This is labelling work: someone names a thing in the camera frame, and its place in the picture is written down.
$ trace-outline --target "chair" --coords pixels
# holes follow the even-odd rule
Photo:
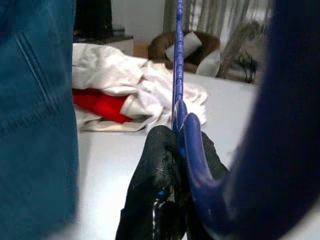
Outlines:
[[[202,46],[184,60],[184,70],[190,73],[196,73],[201,61],[213,51],[220,48],[219,38],[205,33],[194,32],[202,42]],[[166,56],[166,50],[175,42],[176,32],[166,32],[157,36],[148,47],[148,58],[155,63],[165,63],[166,68],[173,69],[173,62]]]

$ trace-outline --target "white curtain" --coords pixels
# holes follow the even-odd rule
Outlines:
[[[163,29],[175,29],[176,0],[166,0]],[[212,34],[223,49],[233,30],[245,21],[264,22],[271,17],[272,0],[185,0],[184,28]]]

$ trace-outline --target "table surface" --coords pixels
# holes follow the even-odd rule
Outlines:
[[[221,161],[229,168],[241,141],[258,88],[254,85],[185,74],[185,81],[205,87],[207,123],[202,130],[214,141]],[[77,224],[50,240],[114,240],[120,210],[130,179],[140,159],[146,135],[82,132],[79,134],[79,210]],[[283,240],[315,240],[320,226],[318,210]]]

